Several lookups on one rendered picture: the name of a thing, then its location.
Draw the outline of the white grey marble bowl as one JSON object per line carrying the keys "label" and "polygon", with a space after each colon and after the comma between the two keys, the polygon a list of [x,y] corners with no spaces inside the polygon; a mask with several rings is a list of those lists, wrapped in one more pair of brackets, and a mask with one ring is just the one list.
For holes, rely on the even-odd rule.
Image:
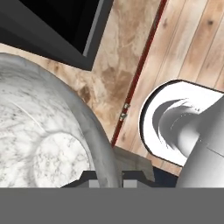
{"label": "white grey marble bowl", "polygon": [[101,187],[121,185],[93,111],[38,64],[0,53],[0,187],[60,188],[88,171]]}

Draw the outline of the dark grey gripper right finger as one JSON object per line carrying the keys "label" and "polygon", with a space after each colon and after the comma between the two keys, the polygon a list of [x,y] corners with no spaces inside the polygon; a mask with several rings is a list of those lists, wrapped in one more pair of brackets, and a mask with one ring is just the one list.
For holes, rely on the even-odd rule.
{"label": "dark grey gripper right finger", "polygon": [[147,179],[142,171],[123,171],[123,188],[155,187],[156,184]]}

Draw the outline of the white round black-edged object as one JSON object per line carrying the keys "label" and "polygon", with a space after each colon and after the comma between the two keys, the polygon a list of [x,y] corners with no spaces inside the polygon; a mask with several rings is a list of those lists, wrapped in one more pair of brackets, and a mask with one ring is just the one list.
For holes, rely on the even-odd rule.
{"label": "white round black-edged object", "polygon": [[153,156],[177,165],[177,188],[224,188],[224,90],[170,80],[147,97],[139,134]]}

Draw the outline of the dark grey black-fronted appliance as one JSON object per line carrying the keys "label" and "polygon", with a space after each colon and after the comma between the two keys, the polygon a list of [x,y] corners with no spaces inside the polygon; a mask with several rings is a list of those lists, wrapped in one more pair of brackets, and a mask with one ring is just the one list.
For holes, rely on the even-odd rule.
{"label": "dark grey black-fronted appliance", "polygon": [[83,52],[20,0],[0,0],[0,43],[91,71],[114,0],[99,0]]}

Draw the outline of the red cabinet door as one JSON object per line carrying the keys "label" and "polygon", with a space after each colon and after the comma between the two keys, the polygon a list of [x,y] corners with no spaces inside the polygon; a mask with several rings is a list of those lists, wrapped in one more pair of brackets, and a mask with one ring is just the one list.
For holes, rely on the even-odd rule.
{"label": "red cabinet door", "polygon": [[122,106],[122,110],[121,110],[121,113],[119,115],[117,125],[115,126],[115,131],[114,131],[114,134],[113,134],[111,142],[110,142],[112,146],[116,145],[116,141],[118,139],[120,130],[123,126],[123,121],[125,120],[125,118],[127,116],[133,94],[134,94],[135,89],[137,87],[139,77],[140,77],[141,72],[143,70],[144,63],[145,63],[146,58],[148,56],[149,50],[151,48],[152,41],[154,39],[155,33],[157,31],[157,28],[158,28],[159,21],[162,17],[162,14],[163,14],[163,11],[165,9],[165,6],[166,6],[167,2],[168,2],[168,0],[160,0],[159,6],[157,8],[156,16],[154,17],[154,20],[153,20],[152,26],[150,28],[148,38],[147,38],[147,40],[145,42],[145,46],[143,48],[142,55],[140,57],[140,60],[138,61],[138,64],[137,64],[136,71],[135,71],[135,74],[133,76],[132,82],[130,83],[129,91],[127,93],[127,97],[126,97],[126,99],[124,101],[124,104]]}

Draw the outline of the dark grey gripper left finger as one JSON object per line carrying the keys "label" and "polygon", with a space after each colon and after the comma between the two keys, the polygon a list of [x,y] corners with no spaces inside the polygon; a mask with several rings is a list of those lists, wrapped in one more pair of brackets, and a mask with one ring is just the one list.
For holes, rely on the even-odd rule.
{"label": "dark grey gripper left finger", "polygon": [[95,171],[84,171],[78,180],[65,185],[65,188],[68,187],[99,188],[100,184]]}

